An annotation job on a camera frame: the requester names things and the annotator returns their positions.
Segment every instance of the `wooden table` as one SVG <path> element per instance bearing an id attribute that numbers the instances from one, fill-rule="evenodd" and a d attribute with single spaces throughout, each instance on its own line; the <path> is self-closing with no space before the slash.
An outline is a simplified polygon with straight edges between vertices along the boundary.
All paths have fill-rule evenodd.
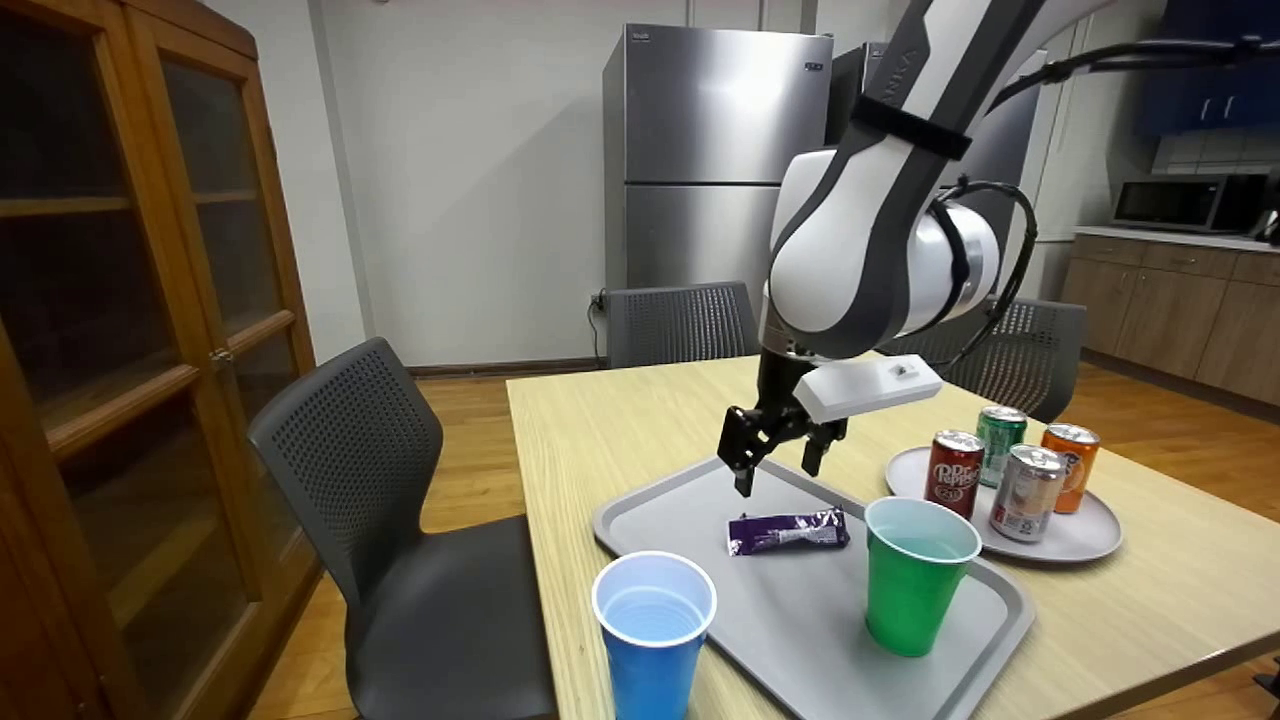
<path id="1" fill-rule="evenodd" d="M 607 659 L 594 621 L 594 580 L 607 556 L 594 511 L 716 451 L 727 406 L 756 406 L 756 361 L 663 366 L 514 382 L 523 503 L 546 596 L 560 716 L 613 716 Z M 823 484 L 883 496 L 879 468 L 971 428 L 980 401 L 944 389 L 850 424 Z M 773 462 L 799 468 L 799 450 Z M 1124 523 L 1124 549 L 1090 570 L 1006 570 L 1039 621 L 983 716 L 1114 712 L 1280 643 L 1280 523 L 1167 481 L 1116 451 L 1092 468 L 1095 496 Z M 703 651 L 696 716 L 781 716 L 719 651 Z"/>

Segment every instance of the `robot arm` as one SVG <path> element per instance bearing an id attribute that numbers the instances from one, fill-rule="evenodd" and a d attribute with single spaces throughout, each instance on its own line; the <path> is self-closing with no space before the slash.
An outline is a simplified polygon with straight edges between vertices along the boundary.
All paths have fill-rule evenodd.
<path id="1" fill-rule="evenodd" d="M 823 357 L 873 354 L 989 297 L 999 265 L 991 229 L 959 203 L 929 209 L 931 189 L 1014 67 L 1095 5 L 917 0 L 839 148 L 794 162 L 773 234 L 761 401 L 727 409 L 719 432 L 743 496 L 776 443 L 808 438 L 806 468 L 816 472 L 846 415 L 941 389 L 919 361 L 865 369 Z"/>

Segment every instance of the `soda can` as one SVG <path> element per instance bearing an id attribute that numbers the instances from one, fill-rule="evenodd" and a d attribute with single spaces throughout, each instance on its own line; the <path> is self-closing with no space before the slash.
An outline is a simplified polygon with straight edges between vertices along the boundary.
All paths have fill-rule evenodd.
<path id="1" fill-rule="evenodd" d="M 1021 544 L 1035 544 L 1066 490 L 1066 462 L 1051 450 L 1014 450 L 989 523 Z"/>
<path id="2" fill-rule="evenodd" d="M 944 428 L 929 450 L 923 501 L 971 517 L 978 472 L 983 465 L 983 443 L 971 432 Z"/>
<path id="3" fill-rule="evenodd" d="M 1062 517 L 1074 517 L 1084 501 L 1084 484 L 1095 458 L 1095 432 L 1079 424 L 1050 424 L 1039 438 L 1039 450 L 1051 450 L 1066 458 L 1066 493 L 1058 496 Z"/>
<path id="4" fill-rule="evenodd" d="M 980 484 L 996 490 L 1006 481 L 1006 465 L 1014 443 L 1025 443 L 1028 415 L 1007 406 L 989 406 L 978 414 L 978 438 L 983 439 Z"/>

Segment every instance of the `green plastic cup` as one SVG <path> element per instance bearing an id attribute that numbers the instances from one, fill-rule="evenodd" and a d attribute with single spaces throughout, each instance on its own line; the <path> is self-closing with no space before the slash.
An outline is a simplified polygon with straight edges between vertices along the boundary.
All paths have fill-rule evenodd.
<path id="1" fill-rule="evenodd" d="M 929 658 L 966 570 L 983 549 L 951 509 L 883 496 L 870 523 L 870 634 L 893 658 Z"/>

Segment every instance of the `refrigerator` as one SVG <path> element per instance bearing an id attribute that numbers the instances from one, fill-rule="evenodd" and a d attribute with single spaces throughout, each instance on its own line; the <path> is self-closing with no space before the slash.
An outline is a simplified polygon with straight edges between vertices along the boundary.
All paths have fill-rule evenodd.
<path id="1" fill-rule="evenodd" d="M 604 65 L 604 284 L 743 282 L 797 151 L 823 148 L 834 36 L 627 24 Z"/>

